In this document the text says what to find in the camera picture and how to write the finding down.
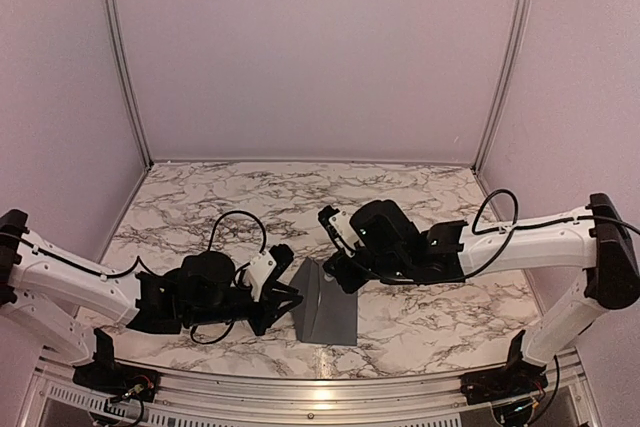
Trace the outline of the right aluminium frame post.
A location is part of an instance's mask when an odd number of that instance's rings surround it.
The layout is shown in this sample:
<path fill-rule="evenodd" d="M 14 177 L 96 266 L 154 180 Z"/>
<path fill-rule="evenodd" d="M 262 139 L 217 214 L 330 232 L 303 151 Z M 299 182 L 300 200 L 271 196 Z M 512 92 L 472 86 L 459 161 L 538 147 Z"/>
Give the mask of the right aluminium frame post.
<path fill-rule="evenodd" d="M 497 83 L 492 96 L 489 114 L 476 152 L 472 170 L 480 176 L 487 165 L 495 142 L 499 124 L 507 103 L 511 81 L 521 50 L 532 0 L 515 0 L 507 43 L 500 67 Z"/>

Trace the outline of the front aluminium rail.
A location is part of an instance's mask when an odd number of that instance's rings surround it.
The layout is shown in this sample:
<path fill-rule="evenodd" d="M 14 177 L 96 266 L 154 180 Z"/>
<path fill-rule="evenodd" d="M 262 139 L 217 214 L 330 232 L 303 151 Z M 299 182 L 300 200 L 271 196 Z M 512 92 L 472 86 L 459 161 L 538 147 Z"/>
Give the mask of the front aluminium rail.
<path fill-rule="evenodd" d="M 548 386 L 503 400 L 468 403 L 463 372 L 309 380 L 243 377 L 159 368 L 155 397 L 110 405 L 73 383 L 50 349 L 40 355 L 20 426 L 538 426 L 601 423 L 576 351 L 559 354 Z"/>

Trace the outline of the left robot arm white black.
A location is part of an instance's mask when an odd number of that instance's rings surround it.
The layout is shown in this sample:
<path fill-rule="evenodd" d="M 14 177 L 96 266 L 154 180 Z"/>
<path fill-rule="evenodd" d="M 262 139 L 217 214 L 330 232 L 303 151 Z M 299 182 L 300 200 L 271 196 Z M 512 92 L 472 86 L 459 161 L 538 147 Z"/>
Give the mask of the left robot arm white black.
<path fill-rule="evenodd" d="M 145 334 L 245 321 L 262 336 L 303 300 L 279 280 L 294 259 L 285 244 L 263 246 L 242 267 L 207 249 L 162 275 L 141 260 L 116 272 L 45 241 L 27 219 L 18 209 L 1 217 L 1 314 L 57 352 L 72 367 L 75 384 L 107 393 L 114 403 L 152 402 L 158 371 L 117 362 L 111 336 L 77 321 L 60 301 Z"/>

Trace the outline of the left aluminium frame post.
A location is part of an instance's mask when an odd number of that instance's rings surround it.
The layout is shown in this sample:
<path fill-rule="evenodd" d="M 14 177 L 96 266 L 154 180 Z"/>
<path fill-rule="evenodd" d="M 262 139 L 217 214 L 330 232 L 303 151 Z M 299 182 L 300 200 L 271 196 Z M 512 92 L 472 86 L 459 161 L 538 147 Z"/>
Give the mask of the left aluminium frame post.
<path fill-rule="evenodd" d="M 144 169 L 149 171 L 153 167 L 154 162 L 147 137 L 144 132 L 142 118 L 130 74 L 117 0 L 103 0 L 103 4 L 116 74 L 132 129 L 134 142 Z"/>

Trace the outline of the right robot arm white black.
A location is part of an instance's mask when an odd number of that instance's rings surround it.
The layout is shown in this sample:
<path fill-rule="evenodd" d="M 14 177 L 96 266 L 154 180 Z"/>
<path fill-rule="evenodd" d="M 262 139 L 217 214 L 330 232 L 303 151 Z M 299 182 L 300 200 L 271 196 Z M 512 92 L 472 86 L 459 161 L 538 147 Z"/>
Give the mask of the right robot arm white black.
<path fill-rule="evenodd" d="M 603 194 L 584 207 L 547 217 L 480 225 L 441 222 L 421 231 L 392 200 L 371 201 L 355 213 L 324 207 L 318 221 L 335 253 L 323 264 L 347 294 L 369 281 L 395 286 L 464 283 L 483 274 L 575 268 L 571 287 L 533 326 L 512 340 L 505 363 L 462 376 L 470 405 L 525 395 L 548 384 L 556 354 L 607 312 L 639 299 L 632 234 Z"/>

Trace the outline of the dark grey envelope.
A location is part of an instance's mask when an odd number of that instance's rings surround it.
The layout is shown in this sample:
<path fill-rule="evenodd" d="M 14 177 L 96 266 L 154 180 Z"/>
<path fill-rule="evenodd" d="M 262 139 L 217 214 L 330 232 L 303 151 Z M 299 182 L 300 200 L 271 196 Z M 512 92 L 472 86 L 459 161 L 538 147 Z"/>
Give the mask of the dark grey envelope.
<path fill-rule="evenodd" d="M 294 274 L 291 286 L 303 300 L 291 314 L 296 339 L 307 344 L 357 345 L 358 296 L 346 294 L 337 281 L 312 258 L 306 258 Z"/>

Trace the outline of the aluminium frame post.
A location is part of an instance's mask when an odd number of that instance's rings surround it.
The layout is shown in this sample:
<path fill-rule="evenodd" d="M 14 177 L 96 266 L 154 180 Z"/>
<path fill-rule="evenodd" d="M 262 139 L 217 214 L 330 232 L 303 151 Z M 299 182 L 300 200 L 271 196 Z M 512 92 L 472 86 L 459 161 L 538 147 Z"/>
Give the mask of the aluminium frame post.
<path fill-rule="evenodd" d="M 103 0 L 103 4 L 116 74 L 132 129 L 134 142 L 144 169 L 149 171 L 153 167 L 154 162 L 147 137 L 144 132 L 142 118 L 130 74 L 117 0 Z"/>
<path fill-rule="evenodd" d="M 489 114 L 476 152 L 472 170 L 480 176 L 487 165 L 495 142 L 499 124 L 507 103 L 511 81 L 521 50 L 532 0 L 515 0 L 507 43 L 500 67 L 497 83 L 492 96 Z"/>

